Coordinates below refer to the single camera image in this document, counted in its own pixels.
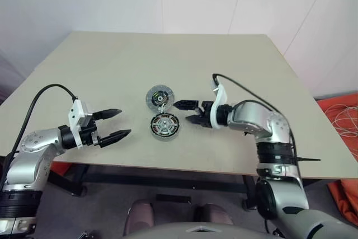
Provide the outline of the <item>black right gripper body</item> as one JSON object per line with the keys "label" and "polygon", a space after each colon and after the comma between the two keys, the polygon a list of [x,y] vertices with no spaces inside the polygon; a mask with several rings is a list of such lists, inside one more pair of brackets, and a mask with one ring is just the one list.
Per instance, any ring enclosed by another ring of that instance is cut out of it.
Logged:
{"label": "black right gripper body", "polygon": [[211,120],[210,120],[210,113],[213,103],[214,103],[213,101],[203,101],[201,103],[201,107],[196,109],[198,115],[205,116],[208,119],[208,125],[203,127],[212,127]]}

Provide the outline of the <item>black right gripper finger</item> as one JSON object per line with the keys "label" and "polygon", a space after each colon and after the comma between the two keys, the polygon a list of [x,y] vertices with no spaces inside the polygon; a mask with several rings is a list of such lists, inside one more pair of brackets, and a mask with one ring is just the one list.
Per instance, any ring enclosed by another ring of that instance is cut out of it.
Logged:
{"label": "black right gripper finger", "polygon": [[196,110],[199,108],[198,100],[180,100],[173,104],[173,106],[179,110],[189,111]]}
{"label": "black right gripper finger", "polygon": [[191,124],[196,124],[201,126],[208,125],[208,119],[202,115],[190,115],[186,117],[186,120],[188,120]]}

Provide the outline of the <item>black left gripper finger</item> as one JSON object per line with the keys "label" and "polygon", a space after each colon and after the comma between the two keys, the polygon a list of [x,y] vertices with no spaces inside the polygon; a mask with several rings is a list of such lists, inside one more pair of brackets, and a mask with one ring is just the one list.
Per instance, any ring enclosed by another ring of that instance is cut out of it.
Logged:
{"label": "black left gripper finger", "polygon": [[105,119],[112,118],[121,112],[122,112],[122,110],[120,110],[120,109],[106,109],[106,110],[101,110],[101,111],[92,113],[92,117],[94,120],[105,120]]}
{"label": "black left gripper finger", "polygon": [[122,140],[130,133],[131,133],[131,129],[126,129],[126,130],[118,130],[104,138],[98,137],[98,145],[101,148],[107,147],[111,144],[117,143],[118,141]]}

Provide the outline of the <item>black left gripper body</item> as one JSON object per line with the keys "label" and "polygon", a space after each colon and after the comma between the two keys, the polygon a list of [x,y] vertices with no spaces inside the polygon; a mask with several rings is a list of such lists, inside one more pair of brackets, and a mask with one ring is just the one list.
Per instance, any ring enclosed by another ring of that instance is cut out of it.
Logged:
{"label": "black left gripper body", "polygon": [[83,145],[99,145],[100,137],[97,131],[97,125],[94,120],[90,120],[86,126],[81,127],[79,135]]}

